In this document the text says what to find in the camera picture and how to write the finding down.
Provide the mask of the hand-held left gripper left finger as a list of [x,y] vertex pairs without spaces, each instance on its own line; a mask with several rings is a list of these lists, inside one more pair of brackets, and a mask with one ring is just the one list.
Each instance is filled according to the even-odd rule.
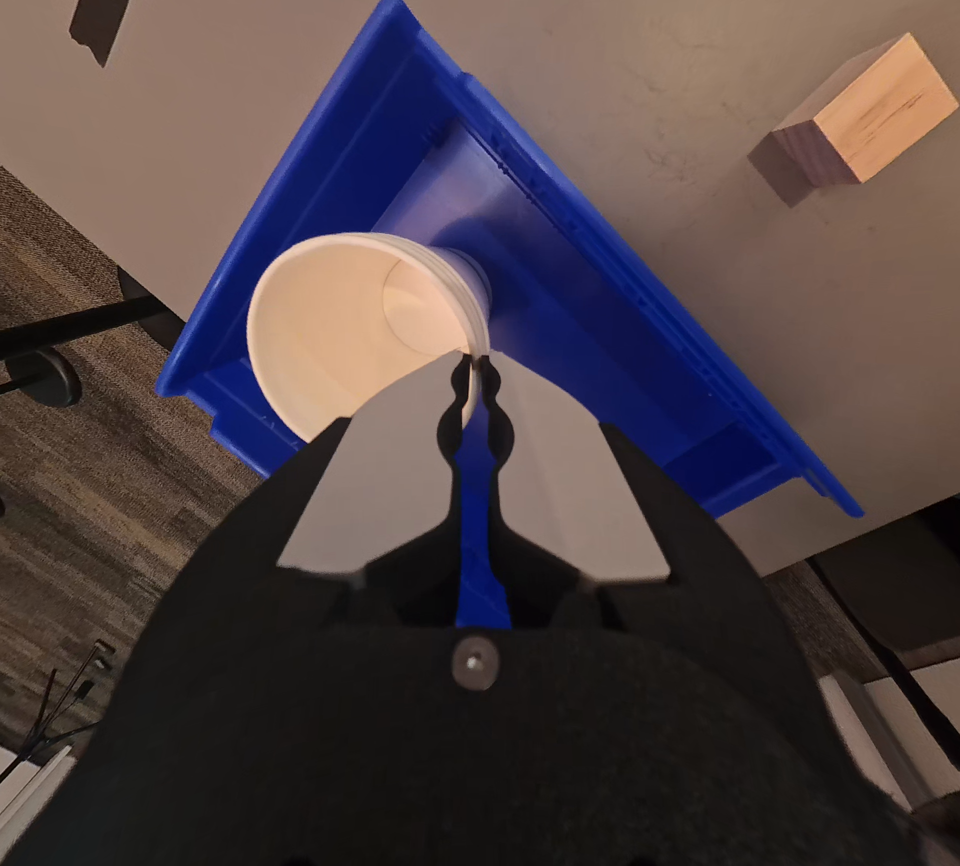
[[459,503],[456,456],[473,361],[452,351],[381,390],[350,419],[278,565],[358,577],[437,528]]

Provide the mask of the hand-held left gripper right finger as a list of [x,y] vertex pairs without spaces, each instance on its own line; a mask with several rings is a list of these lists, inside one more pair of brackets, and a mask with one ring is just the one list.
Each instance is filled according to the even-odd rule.
[[593,585],[666,582],[669,563],[585,406],[506,354],[486,357],[484,404],[506,533]]

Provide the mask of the blue plastic bin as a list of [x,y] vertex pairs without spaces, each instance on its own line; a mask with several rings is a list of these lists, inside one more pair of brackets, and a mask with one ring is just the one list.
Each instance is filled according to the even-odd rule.
[[247,316],[295,244],[383,233],[483,270],[492,347],[617,426],[714,518],[804,479],[864,511],[403,0],[378,0],[214,270],[156,382],[269,477],[306,443],[257,384]]

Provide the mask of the wooden cube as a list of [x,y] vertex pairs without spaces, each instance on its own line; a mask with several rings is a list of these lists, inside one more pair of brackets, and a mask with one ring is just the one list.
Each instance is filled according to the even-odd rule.
[[910,32],[847,60],[781,120],[748,162],[786,206],[857,186],[958,111]]

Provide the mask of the black tripod stand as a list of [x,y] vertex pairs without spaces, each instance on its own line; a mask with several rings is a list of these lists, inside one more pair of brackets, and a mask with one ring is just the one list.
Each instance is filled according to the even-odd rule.
[[164,350],[174,348],[186,322],[122,268],[117,278],[120,301],[2,330],[3,396],[22,393],[49,408],[78,404],[80,376],[58,346],[94,334],[136,324]]

